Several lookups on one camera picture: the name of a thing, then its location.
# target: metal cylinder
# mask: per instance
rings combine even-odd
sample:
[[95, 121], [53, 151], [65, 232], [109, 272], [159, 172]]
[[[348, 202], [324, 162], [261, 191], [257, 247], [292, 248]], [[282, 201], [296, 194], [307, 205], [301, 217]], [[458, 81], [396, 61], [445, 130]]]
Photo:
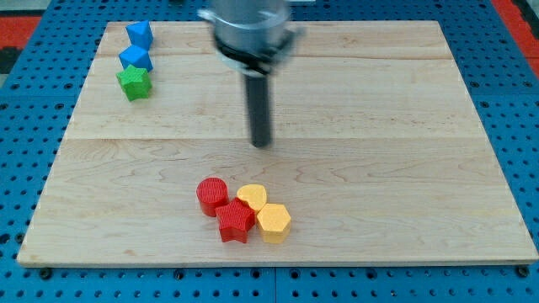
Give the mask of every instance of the metal cylinder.
[[277, 46], [285, 33], [285, 0], [212, 0], [216, 37], [227, 46], [258, 54]]
[[251, 144], [265, 147], [271, 143], [271, 114], [268, 77], [250, 77], [245, 75], [245, 94]]

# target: toy block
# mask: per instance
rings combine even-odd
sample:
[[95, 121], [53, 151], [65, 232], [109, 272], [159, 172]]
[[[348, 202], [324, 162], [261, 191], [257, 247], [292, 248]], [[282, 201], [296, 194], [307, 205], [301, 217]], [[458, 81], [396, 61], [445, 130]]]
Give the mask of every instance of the toy block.
[[153, 42], [153, 35], [148, 20], [127, 25], [125, 30], [127, 30], [127, 35], [129, 36], [132, 45], [141, 47], [146, 51], [150, 50], [150, 46]]
[[121, 90], [124, 91], [129, 101], [148, 98], [152, 82], [146, 68], [136, 68], [129, 65], [123, 72], [116, 74], [116, 79], [118, 79]]
[[245, 202], [256, 214], [266, 205], [268, 195], [266, 188], [260, 184], [249, 184], [237, 190], [236, 196]]
[[217, 207], [216, 213], [223, 242], [236, 240], [247, 243], [248, 231], [254, 226], [254, 210], [235, 198], [230, 204]]
[[120, 62], [124, 69], [130, 64], [134, 67], [146, 68], [148, 72], [153, 69], [148, 51], [136, 45], [131, 45], [120, 53]]
[[292, 219], [284, 205], [268, 203], [256, 217], [264, 242], [279, 244], [290, 234]]
[[216, 208], [228, 203], [227, 184], [219, 178], [206, 178], [196, 188], [202, 212], [216, 216]]

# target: yellow block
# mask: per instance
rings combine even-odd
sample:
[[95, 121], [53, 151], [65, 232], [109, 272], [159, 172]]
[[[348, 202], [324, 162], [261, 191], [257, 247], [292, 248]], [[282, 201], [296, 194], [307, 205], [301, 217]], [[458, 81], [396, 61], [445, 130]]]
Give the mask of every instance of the yellow block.
[[237, 190], [236, 196], [241, 201], [247, 203], [247, 205], [257, 214], [260, 210], [262, 210], [268, 201], [266, 188], [260, 184], [249, 184], [242, 186]]
[[268, 203], [256, 217], [264, 242], [278, 244], [288, 237], [292, 218], [284, 205]]

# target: wood grain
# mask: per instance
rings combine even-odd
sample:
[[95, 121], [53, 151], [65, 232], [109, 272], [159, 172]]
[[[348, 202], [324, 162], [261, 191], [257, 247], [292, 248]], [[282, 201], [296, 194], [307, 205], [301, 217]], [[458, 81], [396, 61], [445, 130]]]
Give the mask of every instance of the wood grain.
[[[105, 31], [19, 252], [28, 267], [531, 263], [537, 251], [436, 22], [296, 23], [273, 81], [275, 144], [248, 144], [243, 92], [206, 25], [153, 23], [148, 100]], [[280, 245], [222, 243], [195, 189], [261, 183]]]

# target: blue block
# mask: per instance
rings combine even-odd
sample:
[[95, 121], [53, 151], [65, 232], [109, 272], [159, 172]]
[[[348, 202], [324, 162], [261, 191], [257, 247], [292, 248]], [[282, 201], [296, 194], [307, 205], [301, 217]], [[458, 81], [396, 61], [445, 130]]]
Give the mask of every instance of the blue block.
[[130, 24], [125, 27], [132, 45], [141, 47], [147, 51], [153, 42], [152, 29], [148, 20]]
[[130, 64], [134, 67], [146, 68], [148, 72], [153, 69], [148, 51], [136, 45], [131, 45], [120, 53], [120, 62], [124, 69]]

